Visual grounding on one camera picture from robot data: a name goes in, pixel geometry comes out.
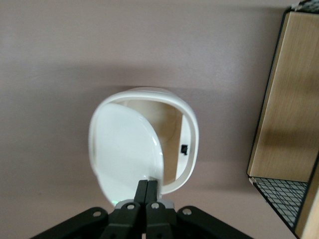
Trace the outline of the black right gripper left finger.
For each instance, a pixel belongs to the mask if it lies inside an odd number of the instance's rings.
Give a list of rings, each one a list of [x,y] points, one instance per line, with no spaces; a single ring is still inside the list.
[[[146,239],[146,194],[148,181],[138,183],[135,196],[119,202],[108,216],[102,239]]]

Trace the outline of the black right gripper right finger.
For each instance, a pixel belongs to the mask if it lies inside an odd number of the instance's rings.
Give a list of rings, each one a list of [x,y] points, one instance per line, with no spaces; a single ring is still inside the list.
[[[173,202],[158,200],[157,181],[149,181],[146,192],[146,238],[173,239],[172,226],[176,224]]]

